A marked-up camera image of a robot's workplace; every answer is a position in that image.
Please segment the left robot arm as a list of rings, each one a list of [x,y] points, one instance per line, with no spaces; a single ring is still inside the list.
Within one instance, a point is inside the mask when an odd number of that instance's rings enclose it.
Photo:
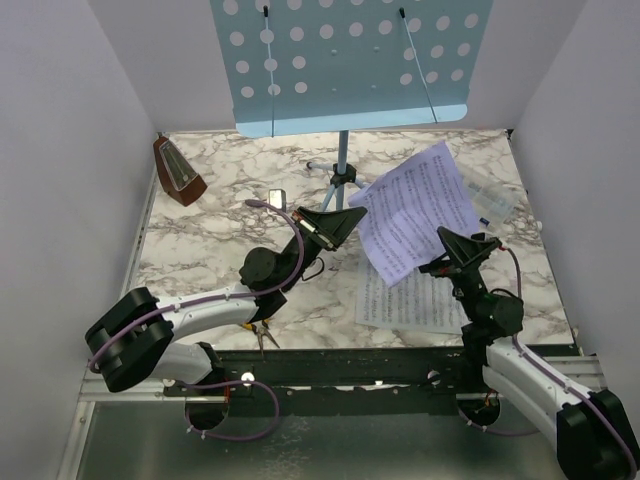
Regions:
[[[89,368],[108,390],[128,390],[148,378],[177,380],[201,395],[222,380],[214,349],[180,339],[227,325],[260,327],[287,302],[286,294],[324,250],[337,250],[367,213],[364,207],[317,212],[304,207],[283,219],[293,237],[280,252],[256,247],[231,287],[158,297],[146,287],[124,294],[85,334]]]

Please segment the light blue music stand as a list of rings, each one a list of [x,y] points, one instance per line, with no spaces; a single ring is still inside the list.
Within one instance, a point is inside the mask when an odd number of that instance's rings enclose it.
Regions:
[[[489,1],[215,1],[247,137],[444,125],[468,112]]]

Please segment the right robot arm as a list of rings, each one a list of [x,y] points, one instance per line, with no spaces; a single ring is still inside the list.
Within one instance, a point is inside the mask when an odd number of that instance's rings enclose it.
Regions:
[[[462,384],[503,395],[550,442],[567,478],[635,478],[639,444],[619,397],[578,383],[524,345],[518,337],[521,293],[487,289],[480,267],[502,242],[485,233],[465,237],[444,226],[437,235],[443,254],[419,269],[451,282],[469,320],[462,329]]]

